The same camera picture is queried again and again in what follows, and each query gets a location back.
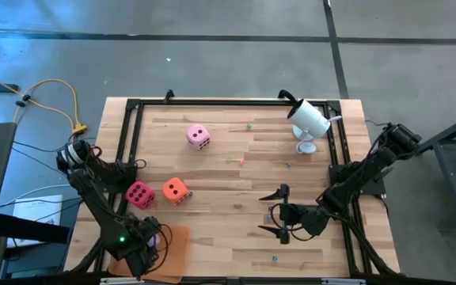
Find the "orange towel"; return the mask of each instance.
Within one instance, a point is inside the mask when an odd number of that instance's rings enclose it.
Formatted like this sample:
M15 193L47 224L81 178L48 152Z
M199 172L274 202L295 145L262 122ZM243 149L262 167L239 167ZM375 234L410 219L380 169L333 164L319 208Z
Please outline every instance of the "orange towel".
M170 226L170 228L172 229L173 240L170 244L165 263L158 270L143 275L142 279L167 283L179 283L181 281L182 276L186 271L186 263L188 260L189 227ZM161 230L170 241L170 232L168 229L163 226ZM161 241L158 245L158 250L161 250L161 252L159 253L158 260L154 262L154 266L158 266L165 256L165 239L163 237L160 238ZM131 276L130 269L124 259L117 261L111 258L108 272L116 276Z

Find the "wooden tabletop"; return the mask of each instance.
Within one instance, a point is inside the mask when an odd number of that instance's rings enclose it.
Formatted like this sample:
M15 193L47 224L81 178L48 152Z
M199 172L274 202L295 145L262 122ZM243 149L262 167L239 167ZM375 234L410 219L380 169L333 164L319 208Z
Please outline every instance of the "wooden tabletop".
M96 144L107 162L116 157L127 98L107 98ZM359 100L342 100L342 114L352 160L367 154L370 140ZM281 183L291 187L290 203L314 204L328 186L329 148L326 138L315 140L317 152L297 154L297 141L287 121L290 107L263 106L146 106L136 158L147 161L138 179L157 193L146 211L129 204L139 217L153 215L160 222L189 226L191 242L185 276L348 276L341 225L330 221L321 236L310 241L291 237L281 245L275 236L259 229L271 225L268 207L276 201L258 199L272 194ZM125 148L127 160L135 114ZM193 150L184 134L193 124L202 124L211 134L211 144ZM246 124L251 124L250 131ZM338 130L333 128L336 145ZM245 160L244 165L227 159ZM179 177L193 197L173 206L161 186ZM367 238L385 262L398 271L397 257L386 210L381 201L362 196L360 206ZM307 238L306 232L296 232ZM65 270L87 254L99 236L99 226L84 204L80 207ZM354 242L359 268L359 247Z

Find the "die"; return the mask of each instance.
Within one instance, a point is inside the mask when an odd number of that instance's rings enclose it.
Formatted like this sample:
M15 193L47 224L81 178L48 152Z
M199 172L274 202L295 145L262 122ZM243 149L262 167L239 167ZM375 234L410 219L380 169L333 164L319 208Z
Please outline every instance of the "die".
M136 181L126 191L126 200L143 210L154 201L154 191L142 181Z
M196 150L202 150L211 143L211 135L201 124L196 124L186 132L188 143Z
M166 199L175 206L182 203L191 195L186 185L177 177L164 183L161 191Z

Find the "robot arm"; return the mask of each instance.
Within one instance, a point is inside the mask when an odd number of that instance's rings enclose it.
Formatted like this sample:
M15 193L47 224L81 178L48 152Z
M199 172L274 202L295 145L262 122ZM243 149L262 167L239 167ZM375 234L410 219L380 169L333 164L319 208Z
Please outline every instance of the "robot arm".
M356 223L349 216L348 205L354 196L358 196L360 189L370 180L375 177L381 178L388 171L385 168L392 165L397 160L410 159L419 148L418 142L421 137L412 133L408 128L401 124L389 123L383 128L383 132L378 136L372 145L366 158L360 162L350 162L338 173L339 183L335 183L332 187L327 188L323 193L316 198L316 205L299 205L287 202L287 196L284 203L278 203L271 207L273 209L279 206L279 219L283 221L283 225L279 225L275 220L274 223L278 227L271 228L260 226L264 230L268 230L278 238L281 243L288 243L289 238L283 237L288 235L288 232L304 229L311 236L320 235L326 228L330 218L345 221L350 226L351 231L359 240L361 246L367 251L374 266L380 273L395 274L388 268L369 241L365 238L362 231L356 226ZM283 198L276 194L262 198L263 200L276 200ZM301 224L299 228L290 229L288 226Z
M125 192L135 182L137 167L120 161L107 163L100 155L101 149L79 140L58 151L56 161L100 225L101 247L117 260L126 259L131 274L140 277L151 271L158 259L156 247L148 241L162 231L161 225L154 217L139 220L131 213L114 212L103 190Z

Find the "gray floor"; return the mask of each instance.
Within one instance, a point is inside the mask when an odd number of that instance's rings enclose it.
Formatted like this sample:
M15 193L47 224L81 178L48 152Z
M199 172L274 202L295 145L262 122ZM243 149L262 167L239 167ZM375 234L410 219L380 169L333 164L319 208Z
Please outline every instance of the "gray floor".
M456 1L332 0L339 36L456 38ZM328 36L319 0L0 0L0 29L55 32ZM341 44L350 98L366 116L398 122L429 138L456 120L456 45ZM339 98L330 44L190 41L0 39L0 79L29 86L61 78L78 91L87 137L95 137L107 96ZM40 102L73 113L71 95L50 84ZM0 94L0 122L12 120L15 96ZM380 128L368 125L371 138ZM16 140L48 149L64 143L69 125L60 115L28 108ZM53 154L25 150L54 165ZM30 189L63 184L57 173L12 153L2 202ZM390 223L403 273L456 281L456 233L437 224L456 206L431 154L400 162L386 177ZM65 192L58 188L50 193ZM74 221L74 210L63 215ZM44 246L13 270L53 267L63 246Z

